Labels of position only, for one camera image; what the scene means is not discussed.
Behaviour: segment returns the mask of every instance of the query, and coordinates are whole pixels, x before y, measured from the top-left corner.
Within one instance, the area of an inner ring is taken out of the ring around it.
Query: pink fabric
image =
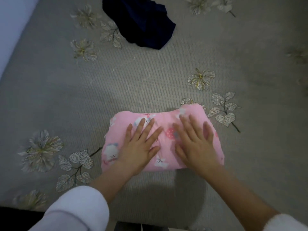
[[[210,124],[213,133],[214,140],[213,145],[217,152],[217,158],[221,164],[224,164],[224,154],[221,149],[218,134],[215,131],[212,123],[207,118],[203,108],[199,104],[183,105],[180,109],[163,112],[163,113],[132,113],[129,111],[119,112],[110,120],[109,131],[106,134],[106,142],[102,150],[102,170],[107,170],[115,160],[118,159],[119,150],[123,146],[125,132],[128,125],[133,125],[132,134],[136,131],[136,128],[142,118],[145,118],[146,122],[144,128],[150,122],[152,118],[155,118],[155,123],[149,134],[151,134],[160,126],[164,128],[164,131],[158,137],[158,140],[152,145],[152,147],[160,146],[160,151],[153,157],[149,164],[145,167],[144,171],[161,171],[161,170],[173,170],[179,168],[185,168],[179,157],[175,153],[175,142],[180,143],[178,133],[172,127],[172,123],[177,123],[182,126],[179,116],[183,115],[188,117],[192,114],[197,118],[199,125],[203,126],[206,121]]]

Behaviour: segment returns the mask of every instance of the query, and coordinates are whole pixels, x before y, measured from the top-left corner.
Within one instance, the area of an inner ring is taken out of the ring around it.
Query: forearm
[[[223,166],[204,176],[216,190],[246,231],[261,231],[278,211],[262,201],[240,181],[229,174]]]
[[[110,203],[132,176],[133,174],[125,164],[117,161],[90,186],[101,192],[107,203]]]

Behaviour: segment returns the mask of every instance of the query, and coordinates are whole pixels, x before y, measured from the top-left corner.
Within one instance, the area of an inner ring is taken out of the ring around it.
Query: finger
[[[154,131],[154,133],[147,139],[147,141],[145,141],[145,147],[146,149],[150,149],[150,147],[152,146],[152,144],[157,140],[158,136],[160,135],[160,133],[163,131],[164,128],[162,128],[161,126],[159,128],[157,128],[156,131]]]
[[[149,122],[149,124],[147,125],[147,127],[143,130],[141,136],[140,136],[140,140],[141,141],[145,141],[153,127],[153,124],[154,124],[155,120],[154,118],[151,119],[151,121]]]
[[[197,134],[195,130],[193,129],[193,127],[191,126],[191,124],[189,123],[189,121],[183,116],[180,116],[180,120],[183,123],[184,129],[187,135],[189,136],[189,138],[192,141],[196,141],[198,139]]]
[[[210,124],[204,122],[203,128],[205,128],[206,132],[208,133],[208,137],[206,138],[206,140],[208,140],[210,143],[213,143],[214,134],[212,128],[210,127]]]
[[[182,128],[180,128],[178,124],[173,123],[173,127],[178,132],[180,139],[182,140],[182,143],[184,145],[188,145],[191,142],[191,140],[188,137],[187,133]]]
[[[137,141],[140,138],[144,122],[145,122],[145,118],[141,119],[141,121],[139,122],[139,125],[137,126],[137,129],[136,129],[134,136],[132,138],[133,141]]]
[[[149,161],[159,152],[160,147],[156,146],[153,147],[150,151],[149,151]]]
[[[129,124],[127,129],[126,129],[124,146],[126,146],[130,142],[130,140],[132,138],[132,128],[133,128],[133,125]]]
[[[188,161],[185,152],[178,143],[175,144],[175,153],[179,156],[179,158],[183,161],[183,163],[187,165]]]
[[[202,131],[202,128],[198,125],[197,120],[192,115],[189,116],[189,119],[190,119],[190,123],[193,129],[195,130],[195,133],[197,134],[198,138],[203,140],[204,139],[203,131]]]

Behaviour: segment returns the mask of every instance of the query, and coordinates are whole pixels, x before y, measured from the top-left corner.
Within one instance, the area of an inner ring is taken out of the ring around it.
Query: navy blue cloth
[[[103,0],[103,10],[128,42],[141,47],[161,49],[175,28],[165,6],[151,0]]]

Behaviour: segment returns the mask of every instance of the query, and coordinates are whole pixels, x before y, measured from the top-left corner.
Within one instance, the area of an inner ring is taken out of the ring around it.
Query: white sweater
[[[109,208],[102,194],[90,186],[78,186],[63,194],[30,231],[104,231]],[[264,231],[308,231],[286,214],[274,216]]]

